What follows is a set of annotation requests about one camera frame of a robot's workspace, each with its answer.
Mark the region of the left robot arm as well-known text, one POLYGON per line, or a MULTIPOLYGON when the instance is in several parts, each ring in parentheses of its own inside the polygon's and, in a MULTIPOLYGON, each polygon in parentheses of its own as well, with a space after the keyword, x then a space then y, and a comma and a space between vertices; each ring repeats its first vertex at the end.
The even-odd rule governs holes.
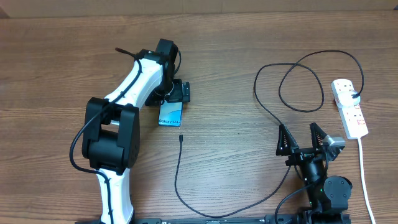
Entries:
POLYGON ((87 102, 78 133, 82 155, 99 180, 103 211, 97 223, 134 222, 130 171, 139 154, 142 107, 158 106, 158 124, 179 127, 183 105, 190 102, 190 84, 175 78, 181 52, 173 41, 160 39, 155 50, 131 56, 132 69, 121 84, 87 102))

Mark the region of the white charger plug adapter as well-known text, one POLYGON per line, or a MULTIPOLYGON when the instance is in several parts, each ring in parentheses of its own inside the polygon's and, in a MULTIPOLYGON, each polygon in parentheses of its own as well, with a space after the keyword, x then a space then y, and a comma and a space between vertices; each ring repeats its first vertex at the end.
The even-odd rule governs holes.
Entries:
POLYGON ((361 101, 361 97, 356 91, 342 91, 337 94, 335 101, 337 107, 348 108, 354 105, 358 105, 361 101))

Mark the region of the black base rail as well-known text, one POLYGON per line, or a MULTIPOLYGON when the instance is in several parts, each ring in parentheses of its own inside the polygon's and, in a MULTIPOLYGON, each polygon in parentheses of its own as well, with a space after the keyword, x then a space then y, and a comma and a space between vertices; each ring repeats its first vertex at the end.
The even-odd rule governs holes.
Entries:
MULTIPOLYGON (((329 220, 321 221, 320 215, 314 215, 311 222, 306 222, 305 219, 299 218, 297 215, 278 215, 278 222, 275 222, 274 215, 266 215, 264 217, 257 218, 186 218, 186 219, 171 219, 161 220, 160 218, 135 218, 130 223, 135 224, 296 224, 296 223, 342 223, 351 224, 349 215, 343 215, 342 217, 331 217, 329 220)), ((93 220, 87 222, 75 222, 79 224, 100 224, 103 223, 100 220, 93 220)))

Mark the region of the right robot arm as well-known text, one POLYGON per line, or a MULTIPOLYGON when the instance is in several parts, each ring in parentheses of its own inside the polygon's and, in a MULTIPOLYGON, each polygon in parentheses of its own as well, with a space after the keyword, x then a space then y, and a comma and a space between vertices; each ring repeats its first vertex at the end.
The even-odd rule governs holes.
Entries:
POLYGON ((300 169, 303 187, 282 199, 274 212, 275 223, 350 223, 348 209, 352 183, 346 177, 328 175, 329 163, 345 148, 341 136, 331 136, 317 123, 310 124, 312 147, 301 148, 286 125, 279 125, 276 154, 286 156, 286 166, 300 169), (279 216, 283 204, 293 196, 305 191, 309 206, 301 207, 287 218, 279 216))

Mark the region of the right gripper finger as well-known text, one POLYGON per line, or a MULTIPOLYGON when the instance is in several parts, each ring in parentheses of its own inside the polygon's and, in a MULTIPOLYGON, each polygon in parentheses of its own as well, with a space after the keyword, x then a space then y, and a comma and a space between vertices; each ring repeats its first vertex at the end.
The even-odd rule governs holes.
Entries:
POLYGON ((277 156, 289 156, 299 150, 299 145, 285 124, 279 125, 279 138, 276 148, 277 156))
POLYGON ((310 132, 312 138, 312 147, 318 152, 324 152, 323 140, 327 134, 322 130, 317 123, 310 124, 310 132))

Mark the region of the white power strip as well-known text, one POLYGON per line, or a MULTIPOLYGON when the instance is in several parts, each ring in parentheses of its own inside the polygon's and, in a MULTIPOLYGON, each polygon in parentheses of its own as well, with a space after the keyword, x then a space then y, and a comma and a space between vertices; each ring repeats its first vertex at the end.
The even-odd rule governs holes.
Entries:
MULTIPOLYGON (((342 91, 355 91, 352 81, 337 79, 331 83, 334 99, 342 91)), ((338 111, 348 139, 360 139, 369 133, 360 105, 339 108, 338 111)))

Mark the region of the Samsung Galaxy smartphone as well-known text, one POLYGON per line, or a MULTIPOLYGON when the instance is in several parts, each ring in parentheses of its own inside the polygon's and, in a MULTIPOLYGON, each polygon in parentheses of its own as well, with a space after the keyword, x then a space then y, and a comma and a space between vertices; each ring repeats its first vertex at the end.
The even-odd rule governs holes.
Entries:
POLYGON ((180 127, 182 121, 182 110, 183 103, 164 103, 160 106, 159 111, 159 125, 160 126, 171 126, 180 127))

